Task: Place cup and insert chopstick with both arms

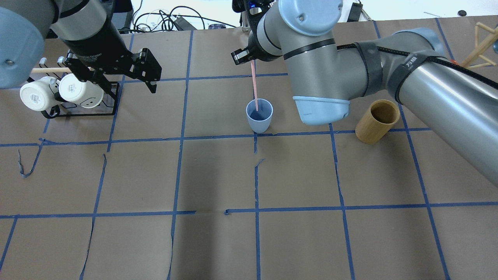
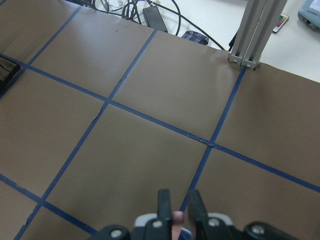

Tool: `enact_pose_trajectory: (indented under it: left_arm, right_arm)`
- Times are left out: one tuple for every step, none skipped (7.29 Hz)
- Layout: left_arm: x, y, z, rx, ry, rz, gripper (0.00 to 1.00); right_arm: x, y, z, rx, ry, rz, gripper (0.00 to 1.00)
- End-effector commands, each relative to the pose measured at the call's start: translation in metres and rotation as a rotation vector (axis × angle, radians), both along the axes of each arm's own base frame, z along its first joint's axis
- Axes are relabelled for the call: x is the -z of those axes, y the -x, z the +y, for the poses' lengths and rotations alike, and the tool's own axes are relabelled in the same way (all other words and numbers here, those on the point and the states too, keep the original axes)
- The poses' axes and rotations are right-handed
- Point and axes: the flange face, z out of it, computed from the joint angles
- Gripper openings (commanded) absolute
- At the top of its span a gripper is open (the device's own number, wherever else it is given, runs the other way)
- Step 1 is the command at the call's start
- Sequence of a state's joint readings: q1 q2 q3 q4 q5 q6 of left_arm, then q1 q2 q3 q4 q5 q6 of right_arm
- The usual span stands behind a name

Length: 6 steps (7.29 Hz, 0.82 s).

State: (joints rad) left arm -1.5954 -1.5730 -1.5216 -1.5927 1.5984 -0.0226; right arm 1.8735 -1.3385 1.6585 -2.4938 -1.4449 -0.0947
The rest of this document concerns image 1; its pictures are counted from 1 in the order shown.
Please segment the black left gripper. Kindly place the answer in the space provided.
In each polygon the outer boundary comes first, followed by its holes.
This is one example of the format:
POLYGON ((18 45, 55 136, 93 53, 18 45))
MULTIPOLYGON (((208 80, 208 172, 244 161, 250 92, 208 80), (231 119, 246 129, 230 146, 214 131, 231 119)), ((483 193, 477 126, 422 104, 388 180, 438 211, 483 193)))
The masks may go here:
POLYGON ((156 93, 156 83, 161 78, 162 67, 153 53, 143 48, 138 53, 126 51, 114 58, 96 56, 90 62, 84 61, 72 51, 69 51, 65 64, 76 76, 78 81, 91 82, 102 88, 105 93, 111 93, 107 75, 123 75, 142 81, 152 94, 156 93))

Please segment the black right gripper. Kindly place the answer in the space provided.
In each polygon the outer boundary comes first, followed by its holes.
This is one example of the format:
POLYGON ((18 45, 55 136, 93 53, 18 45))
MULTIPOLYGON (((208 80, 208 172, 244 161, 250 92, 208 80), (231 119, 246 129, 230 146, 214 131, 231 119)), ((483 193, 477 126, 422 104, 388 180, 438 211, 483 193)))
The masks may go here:
POLYGON ((244 49, 237 49, 231 53, 235 65, 241 65, 253 60, 260 60, 263 62, 271 62, 281 57, 281 53, 272 54, 265 50, 259 43, 254 34, 250 34, 248 38, 248 45, 244 49))

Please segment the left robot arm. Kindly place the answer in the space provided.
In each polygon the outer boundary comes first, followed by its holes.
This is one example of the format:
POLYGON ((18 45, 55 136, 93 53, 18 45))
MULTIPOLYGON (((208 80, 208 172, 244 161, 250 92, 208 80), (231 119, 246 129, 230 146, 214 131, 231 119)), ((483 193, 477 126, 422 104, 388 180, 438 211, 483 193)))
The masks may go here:
POLYGON ((132 10, 129 0, 2 0, 0 86, 25 82, 44 53, 50 30, 67 45, 66 65, 81 82, 110 92, 107 75, 144 82, 151 93, 162 68, 147 48, 132 53, 112 23, 115 11, 132 10))

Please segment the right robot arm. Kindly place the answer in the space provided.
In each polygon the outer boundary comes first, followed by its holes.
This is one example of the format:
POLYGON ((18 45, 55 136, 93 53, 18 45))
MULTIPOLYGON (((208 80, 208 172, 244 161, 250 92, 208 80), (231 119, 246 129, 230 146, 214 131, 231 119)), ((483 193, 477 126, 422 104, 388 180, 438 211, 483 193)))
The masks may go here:
POLYGON ((329 124, 350 101, 387 90, 494 185, 498 180, 497 83, 450 62, 437 34, 404 30, 337 46, 341 0, 233 0, 247 13, 248 45, 236 65, 283 57, 301 121, 329 124))

